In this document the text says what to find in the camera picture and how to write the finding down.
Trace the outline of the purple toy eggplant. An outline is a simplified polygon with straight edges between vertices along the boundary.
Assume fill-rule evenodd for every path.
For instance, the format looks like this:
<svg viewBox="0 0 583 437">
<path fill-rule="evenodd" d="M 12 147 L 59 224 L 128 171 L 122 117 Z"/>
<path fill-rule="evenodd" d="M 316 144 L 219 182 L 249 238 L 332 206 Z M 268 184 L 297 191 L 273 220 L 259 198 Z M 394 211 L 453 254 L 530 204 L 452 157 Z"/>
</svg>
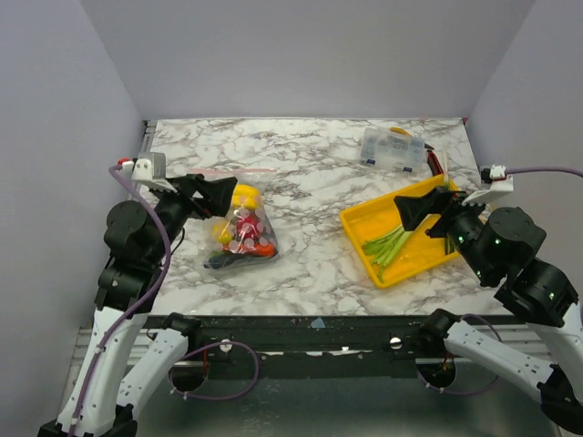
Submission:
<svg viewBox="0 0 583 437">
<path fill-rule="evenodd" d="M 204 263 L 205 269 L 226 269 L 241 262 L 248 262 L 253 259 L 252 255 L 242 253 L 224 252 L 208 258 Z"/>
</svg>

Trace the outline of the black mounting base bar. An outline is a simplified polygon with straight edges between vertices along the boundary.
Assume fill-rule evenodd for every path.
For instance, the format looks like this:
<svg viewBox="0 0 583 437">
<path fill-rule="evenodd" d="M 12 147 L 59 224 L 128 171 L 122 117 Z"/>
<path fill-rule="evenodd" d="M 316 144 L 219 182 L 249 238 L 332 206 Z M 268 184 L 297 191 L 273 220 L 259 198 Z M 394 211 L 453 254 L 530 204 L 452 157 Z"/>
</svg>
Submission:
<svg viewBox="0 0 583 437">
<path fill-rule="evenodd" d="M 176 366 L 186 379 L 413 378 L 421 362 L 448 357 L 425 316 L 192 316 L 190 345 L 210 345 Z"/>
</svg>

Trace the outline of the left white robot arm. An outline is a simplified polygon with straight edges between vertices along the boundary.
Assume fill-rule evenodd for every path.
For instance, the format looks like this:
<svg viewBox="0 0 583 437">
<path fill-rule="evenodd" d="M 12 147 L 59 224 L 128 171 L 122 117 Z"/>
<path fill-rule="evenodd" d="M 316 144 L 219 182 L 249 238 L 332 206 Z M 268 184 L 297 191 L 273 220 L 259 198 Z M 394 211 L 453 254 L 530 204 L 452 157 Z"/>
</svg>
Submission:
<svg viewBox="0 0 583 437">
<path fill-rule="evenodd" d="M 87 353 L 65 407 L 41 426 L 41 436 L 136 435 L 138 416 L 162 377 L 179 358 L 190 360 L 201 351 L 199 323 L 172 314 L 138 364 L 127 367 L 168 274 L 172 242 L 189 219 L 224 217 L 236 178 L 146 180 L 158 200 L 150 205 L 118 166 L 110 172 L 133 198 L 107 214 L 109 259 L 98 279 Z"/>
</svg>

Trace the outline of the red toy tomato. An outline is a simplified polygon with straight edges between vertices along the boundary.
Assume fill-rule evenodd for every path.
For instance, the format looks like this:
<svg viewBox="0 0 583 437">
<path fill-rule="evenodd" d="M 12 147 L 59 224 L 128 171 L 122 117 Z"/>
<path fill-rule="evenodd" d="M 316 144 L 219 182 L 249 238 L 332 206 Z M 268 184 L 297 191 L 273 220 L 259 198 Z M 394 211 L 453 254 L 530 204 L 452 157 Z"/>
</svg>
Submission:
<svg viewBox="0 0 583 437">
<path fill-rule="evenodd" d="M 247 239 L 258 240 L 264 231 L 263 222 L 254 215 L 237 218 L 235 228 L 236 238 L 240 241 Z"/>
</svg>

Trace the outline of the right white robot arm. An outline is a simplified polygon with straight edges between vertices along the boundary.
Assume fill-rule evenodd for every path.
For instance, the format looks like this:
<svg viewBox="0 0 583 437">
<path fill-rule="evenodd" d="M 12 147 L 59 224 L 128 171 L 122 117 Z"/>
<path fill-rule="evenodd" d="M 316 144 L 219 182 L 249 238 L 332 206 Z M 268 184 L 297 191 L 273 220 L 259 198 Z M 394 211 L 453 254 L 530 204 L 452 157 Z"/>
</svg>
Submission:
<svg viewBox="0 0 583 437">
<path fill-rule="evenodd" d="M 496 300 L 537 337 L 549 357 L 528 355 L 441 309 L 421 325 L 421 350 L 432 357 L 446 351 L 480 365 L 536 401 L 556 426 L 580 435 L 582 304 L 568 276 L 537 255 L 547 233 L 518 207 L 498 208 L 482 220 L 483 206 L 444 187 L 421 197 L 397 196 L 394 204 L 407 231 L 435 216 L 426 235 L 452 240 L 480 285 L 496 289 Z"/>
</svg>

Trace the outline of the yellow toy banana bunch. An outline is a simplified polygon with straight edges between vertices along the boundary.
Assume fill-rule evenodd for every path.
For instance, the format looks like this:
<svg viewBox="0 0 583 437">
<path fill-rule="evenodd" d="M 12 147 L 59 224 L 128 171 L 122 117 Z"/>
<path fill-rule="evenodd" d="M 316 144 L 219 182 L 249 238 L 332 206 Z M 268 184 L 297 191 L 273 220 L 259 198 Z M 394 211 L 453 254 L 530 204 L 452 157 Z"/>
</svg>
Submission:
<svg viewBox="0 0 583 437">
<path fill-rule="evenodd" d="M 263 206 L 261 193 L 253 186 L 238 184 L 232 194 L 231 208 L 233 210 L 254 211 Z"/>
</svg>

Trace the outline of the clear zip top bag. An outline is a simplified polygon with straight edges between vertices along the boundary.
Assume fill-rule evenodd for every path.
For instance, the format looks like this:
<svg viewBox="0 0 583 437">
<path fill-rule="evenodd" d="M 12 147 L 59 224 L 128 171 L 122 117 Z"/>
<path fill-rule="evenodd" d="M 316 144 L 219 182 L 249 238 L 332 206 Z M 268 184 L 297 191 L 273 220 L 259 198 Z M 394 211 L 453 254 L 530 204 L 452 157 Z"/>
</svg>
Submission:
<svg viewBox="0 0 583 437">
<path fill-rule="evenodd" d="M 211 181 L 230 177 L 237 179 L 227 215 L 211 221 L 209 254 L 203 262 L 205 269 L 242 268 L 271 262 L 279 257 L 279 241 L 263 201 L 266 188 L 277 174 L 276 169 L 193 168 L 190 172 L 201 174 Z"/>
</svg>

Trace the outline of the green toy celery stalks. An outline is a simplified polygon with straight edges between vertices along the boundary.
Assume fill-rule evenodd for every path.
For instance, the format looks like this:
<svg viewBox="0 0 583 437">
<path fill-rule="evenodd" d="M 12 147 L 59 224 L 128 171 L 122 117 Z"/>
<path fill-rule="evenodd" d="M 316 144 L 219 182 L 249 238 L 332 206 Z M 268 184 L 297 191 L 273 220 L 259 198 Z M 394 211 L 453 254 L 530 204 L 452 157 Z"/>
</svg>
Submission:
<svg viewBox="0 0 583 437">
<path fill-rule="evenodd" d="M 399 226 L 377 239 L 366 241 L 362 245 L 363 253 L 370 256 L 372 264 L 378 267 L 378 280 L 384 281 L 385 269 L 397 258 L 411 235 L 412 231 L 406 231 L 402 226 Z"/>
</svg>

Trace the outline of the red black pliers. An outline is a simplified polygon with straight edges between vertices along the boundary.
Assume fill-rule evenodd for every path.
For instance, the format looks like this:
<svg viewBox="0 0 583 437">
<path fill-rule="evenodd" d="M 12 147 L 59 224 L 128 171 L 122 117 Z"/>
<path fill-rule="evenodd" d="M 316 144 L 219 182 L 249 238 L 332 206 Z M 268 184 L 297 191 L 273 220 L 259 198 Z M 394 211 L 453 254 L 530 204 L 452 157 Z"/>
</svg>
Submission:
<svg viewBox="0 0 583 437">
<path fill-rule="evenodd" d="M 425 152 L 427 155 L 427 165 L 430 168 L 432 175 L 433 176 L 437 176 L 437 175 L 444 175 L 444 170 L 443 167 L 435 153 L 435 150 L 431 147 L 431 146 L 426 146 L 425 147 Z"/>
</svg>

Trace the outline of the clear plastic organizer box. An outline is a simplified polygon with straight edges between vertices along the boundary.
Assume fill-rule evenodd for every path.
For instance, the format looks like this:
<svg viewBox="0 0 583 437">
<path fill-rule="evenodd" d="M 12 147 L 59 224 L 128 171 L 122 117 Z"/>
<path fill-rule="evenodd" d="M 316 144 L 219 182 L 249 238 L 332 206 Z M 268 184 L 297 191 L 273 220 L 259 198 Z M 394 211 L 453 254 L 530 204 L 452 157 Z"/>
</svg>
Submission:
<svg viewBox="0 0 583 437">
<path fill-rule="evenodd" d="M 426 164 L 424 141 L 386 128 L 364 130 L 359 162 L 362 165 L 396 172 L 415 173 Z"/>
</svg>

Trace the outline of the yellow plastic tray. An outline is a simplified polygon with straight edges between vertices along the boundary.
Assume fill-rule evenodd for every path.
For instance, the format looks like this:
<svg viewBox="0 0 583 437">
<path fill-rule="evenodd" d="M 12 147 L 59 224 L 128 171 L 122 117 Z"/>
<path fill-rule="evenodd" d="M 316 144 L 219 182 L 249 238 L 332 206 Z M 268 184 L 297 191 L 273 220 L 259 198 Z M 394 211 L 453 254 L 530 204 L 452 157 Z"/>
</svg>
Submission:
<svg viewBox="0 0 583 437">
<path fill-rule="evenodd" d="M 425 235 L 436 223 L 436 215 L 406 231 L 394 203 L 397 196 L 419 197 L 436 187 L 456 185 L 438 175 L 340 213 L 343 230 L 377 288 L 388 288 L 457 257 L 451 243 Z"/>
</svg>

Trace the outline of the yellow handled tool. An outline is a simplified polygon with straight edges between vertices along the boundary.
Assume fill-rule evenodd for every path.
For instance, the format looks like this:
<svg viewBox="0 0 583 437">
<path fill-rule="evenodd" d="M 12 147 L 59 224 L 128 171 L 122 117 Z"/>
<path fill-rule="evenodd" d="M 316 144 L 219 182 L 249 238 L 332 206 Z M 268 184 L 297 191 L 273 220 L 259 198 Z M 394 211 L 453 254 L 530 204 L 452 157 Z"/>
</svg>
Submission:
<svg viewBox="0 0 583 437">
<path fill-rule="evenodd" d="M 399 127 L 390 127 L 389 130 L 395 134 L 398 134 L 398 135 L 408 136 L 408 137 L 411 136 L 411 134 L 409 132 L 407 132 L 406 130 L 401 129 Z"/>
</svg>

